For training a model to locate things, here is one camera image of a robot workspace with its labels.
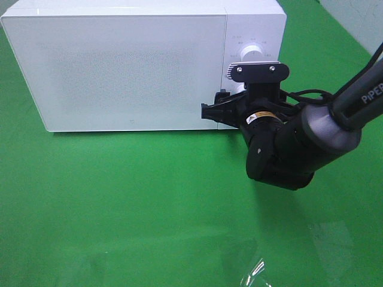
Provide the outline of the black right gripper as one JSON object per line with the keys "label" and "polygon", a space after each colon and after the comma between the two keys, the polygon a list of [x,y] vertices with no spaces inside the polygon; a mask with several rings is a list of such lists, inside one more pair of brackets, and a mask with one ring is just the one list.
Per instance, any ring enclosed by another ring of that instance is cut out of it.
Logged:
{"label": "black right gripper", "polygon": [[287,93],[278,88],[244,90],[237,94],[221,90],[215,94],[213,105],[201,104],[201,118],[237,129],[256,112],[270,112],[285,120],[296,112],[296,107],[285,101],[286,97]]}

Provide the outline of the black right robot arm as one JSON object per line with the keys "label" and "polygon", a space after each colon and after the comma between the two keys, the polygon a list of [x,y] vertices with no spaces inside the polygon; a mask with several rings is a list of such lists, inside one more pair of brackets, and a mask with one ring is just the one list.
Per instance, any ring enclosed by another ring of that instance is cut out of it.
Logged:
{"label": "black right robot arm", "polygon": [[382,114],[382,62],[371,60],[337,93],[288,93],[289,75],[281,62],[232,63],[230,80],[244,90],[216,93],[202,104],[204,119],[239,129],[248,147],[249,178],[289,190],[307,186],[316,170],[354,150],[362,128]]}

